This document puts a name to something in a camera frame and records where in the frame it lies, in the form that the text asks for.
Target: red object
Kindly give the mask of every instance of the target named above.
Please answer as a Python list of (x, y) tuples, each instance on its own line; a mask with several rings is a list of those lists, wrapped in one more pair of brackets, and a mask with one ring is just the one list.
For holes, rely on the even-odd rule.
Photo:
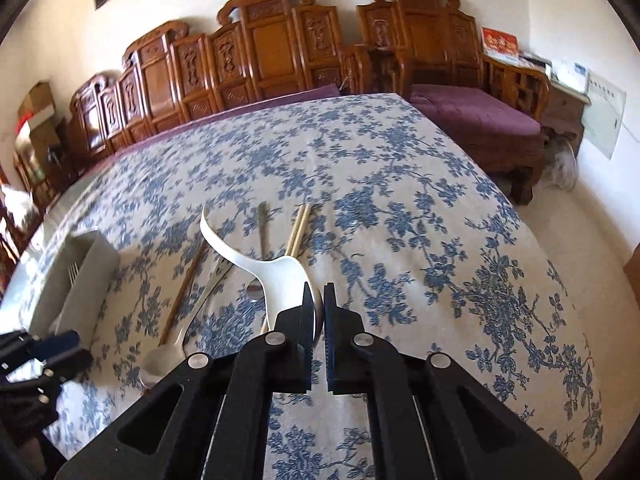
[(33, 115), (34, 115), (33, 112), (27, 112), (22, 117), (20, 117), (20, 120), (18, 120), (18, 123), (15, 125), (15, 134), (16, 135), (18, 135), (20, 133), (20, 130), (24, 126), (24, 123), (27, 122), (29, 119), (31, 119), (33, 117)]
[(482, 44), (487, 50), (507, 56), (518, 55), (518, 38), (493, 28), (482, 28)]

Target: seat cushion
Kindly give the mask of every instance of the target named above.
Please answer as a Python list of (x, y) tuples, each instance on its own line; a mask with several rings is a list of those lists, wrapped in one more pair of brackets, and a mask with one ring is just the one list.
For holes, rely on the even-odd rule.
[(417, 84), (411, 104), (456, 142), (479, 135), (536, 136), (540, 124), (478, 88)]

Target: carved wooden sofa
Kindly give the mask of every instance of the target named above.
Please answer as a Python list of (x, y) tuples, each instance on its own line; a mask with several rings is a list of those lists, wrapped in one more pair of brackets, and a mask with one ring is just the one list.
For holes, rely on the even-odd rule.
[(189, 35), (187, 23), (173, 21), (131, 43), (119, 77), (95, 75), (71, 99), (77, 169), (240, 105), (328, 84), (370, 91), (366, 46), (343, 46), (335, 7), (315, 2), (230, 0), (213, 34)]
[(538, 123), (549, 81), (537, 70), (485, 55), (476, 22), (460, 0), (375, 0), (358, 6), (363, 42), (394, 56), (408, 49), (412, 72), (394, 89), (458, 143), (487, 173), (513, 177), (511, 194), (529, 203), (540, 179), (546, 137)]

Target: chopstick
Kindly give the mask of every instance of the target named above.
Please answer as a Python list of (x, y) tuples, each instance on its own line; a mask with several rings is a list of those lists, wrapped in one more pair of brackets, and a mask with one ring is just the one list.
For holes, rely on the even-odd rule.
[[(284, 251), (285, 256), (293, 256), (294, 258), (298, 257), (300, 242), (302, 241), (302, 237), (305, 234), (306, 223), (309, 220), (309, 215), (311, 214), (311, 207), (311, 204), (303, 204), (302, 206), (300, 206), (300, 209), (298, 209), (298, 214), (296, 215), (295, 222), (293, 222), (293, 229), (291, 230), (289, 240), (287, 241), (287, 247)], [(260, 333), (266, 334), (268, 331), (269, 321), (265, 312), (264, 322), (262, 323), (262, 327), (260, 328)]]
[(166, 319), (166, 324), (164, 326), (164, 330), (162, 330), (162, 335), (160, 336), (160, 341), (158, 341), (158, 346), (165, 344), (166, 340), (169, 337), (169, 332), (171, 332), (172, 328), (172, 321), (174, 320), (175, 314), (178, 312), (178, 307), (180, 306), (180, 302), (184, 297), (184, 293), (186, 292), (189, 283), (193, 279), (193, 275), (196, 273), (198, 263), (200, 262), (202, 254), (204, 253), (204, 249), (206, 249), (206, 247), (207, 241), (203, 238), (202, 242), (200, 243), (200, 247), (198, 248), (198, 252), (191, 261), (189, 269), (187, 269), (187, 272), (184, 273), (182, 285), (180, 286), (180, 290), (178, 290), (178, 294), (175, 297), (174, 304), (172, 304), (171, 306), (171, 310), (169, 310), (169, 317), (167, 317)]

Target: chair leg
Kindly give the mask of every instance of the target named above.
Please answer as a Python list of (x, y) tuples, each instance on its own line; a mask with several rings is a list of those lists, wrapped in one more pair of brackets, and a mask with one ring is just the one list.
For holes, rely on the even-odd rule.
[(539, 168), (527, 166), (518, 168), (512, 173), (511, 197), (517, 205), (527, 205), (533, 198), (533, 186), (542, 176), (542, 165)]

